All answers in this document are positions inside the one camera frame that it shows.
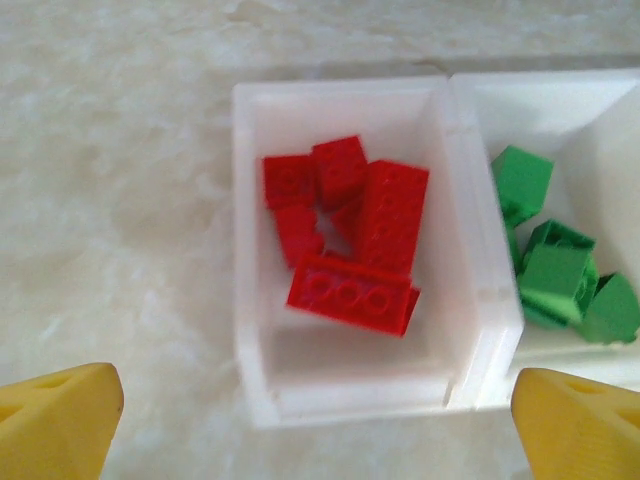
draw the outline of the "yellow plastic part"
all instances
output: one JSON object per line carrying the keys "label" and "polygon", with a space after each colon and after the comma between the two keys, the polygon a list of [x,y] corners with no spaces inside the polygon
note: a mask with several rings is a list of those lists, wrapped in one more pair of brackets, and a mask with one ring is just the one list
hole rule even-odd
{"label": "yellow plastic part", "polygon": [[109,363],[0,388],[0,479],[99,478],[123,405]]}
{"label": "yellow plastic part", "polygon": [[524,369],[511,413],[536,480],[640,479],[640,393]]}

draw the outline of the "green lego brick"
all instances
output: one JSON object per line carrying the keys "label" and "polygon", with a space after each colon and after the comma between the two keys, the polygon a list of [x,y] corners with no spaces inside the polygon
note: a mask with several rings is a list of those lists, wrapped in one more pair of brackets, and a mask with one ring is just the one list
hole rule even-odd
{"label": "green lego brick", "polygon": [[598,271],[588,250],[537,245],[523,273],[518,288],[523,301],[579,324],[598,286]]}
{"label": "green lego brick", "polygon": [[542,328],[560,330],[569,326],[566,320],[540,310],[537,306],[530,305],[525,301],[522,301],[522,310],[524,312],[524,318],[528,322],[535,323]]}
{"label": "green lego brick", "polygon": [[509,146],[491,163],[505,223],[516,227],[544,206],[553,163]]}
{"label": "green lego brick", "polygon": [[556,247],[571,247],[593,251],[596,241],[585,234],[574,230],[571,227],[560,223],[557,220],[547,220],[543,224],[537,226],[531,233],[527,247],[525,248],[522,265],[527,265],[527,261],[533,248],[536,245],[544,243]]}
{"label": "green lego brick", "polygon": [[640,328],[640,305],[629,281],[620,273],[604,276],[576,330],[590,343],[631,343]]}
{"label": "green lego brick", "polygon": [[516,275],[518,275],[522,270],[522,254],[520,253],[520,247],[518,247],[516,231],[513,229],[513,227],[510,227],[507,224],[505,224],[504,228],[507,232],[507,241],[509,242],[509,253],[511,254],[513,271]]}

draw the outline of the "white storage tray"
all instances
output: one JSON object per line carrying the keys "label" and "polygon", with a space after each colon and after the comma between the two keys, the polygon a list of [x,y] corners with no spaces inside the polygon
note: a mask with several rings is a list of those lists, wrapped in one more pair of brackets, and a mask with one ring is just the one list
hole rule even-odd
{"label": "white storage tray", "polygon": [[[557,161],[543,214],[598,239],[640,291],[640,70],[241,84],[234,90],[236,352],[261,427],[508,405],[524,366],[640,387],[640,346],[524,325],[489,169],[508,144]],[[431,178],[403,339],[285,307],[292,273],[261,158],[360,134]]]}

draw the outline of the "red lego brick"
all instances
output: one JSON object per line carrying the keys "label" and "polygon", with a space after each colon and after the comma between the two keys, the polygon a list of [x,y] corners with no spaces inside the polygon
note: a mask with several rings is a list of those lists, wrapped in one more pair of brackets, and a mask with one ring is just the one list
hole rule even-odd
{"label": "red lego brick", "polygon": [[329,258],[337,258],[338,260],[343,260],[343,261],[346,261],[346,262],[353,261],[351,259],[351,257],[349,257],[348,255],[345,255],[345,254],[340,253],[340,252],[336,252],[335,250],[326,250],[324,252],[324,256],[325,257],[329,257]]}
{"label": "red lego brick", "polygon": [[315,202],[315,167],[309,155],[265,157],[264,193],[271,210]]}
{"label": "red lego brick", "polygon": [[358,218],[362,210],[362,197],[349,203],[331,215],[331,223],[347,243],[354,247],[358,236]]}
{"label": "red lego brick", "polygon": [[411,280],[337,258],[305,256],[287,304],[358,327],[402,336]]}
{"label": "red lego brick", "polygon": [[324,237],[316,231],[316,213],[304,205],[292,205],[275,211],[282,254],[289,268],[295,268],[306,254],[320,254]]}
{"label": "red lego brick", "polygon": [[362,193],[367,158],[358,136],[315,145],[311,155],[323,210],[335,210]]}
{"label": "red lego brick", "polygon": [[369,164],[355,258],[408,275],[418,244],[429,171],[389,160]]}

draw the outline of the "white marble surface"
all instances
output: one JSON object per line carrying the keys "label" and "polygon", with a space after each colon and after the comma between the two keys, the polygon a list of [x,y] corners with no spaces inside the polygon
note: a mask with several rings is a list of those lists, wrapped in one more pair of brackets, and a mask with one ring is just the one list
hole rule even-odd
{"label": "white marble surface", "polygon": [[104,479],[528,476],[507,412],[248,427],[229,93],[638,65],[638,0],[1,0],[0,22],[0,383],[113,362],[126,406]]}

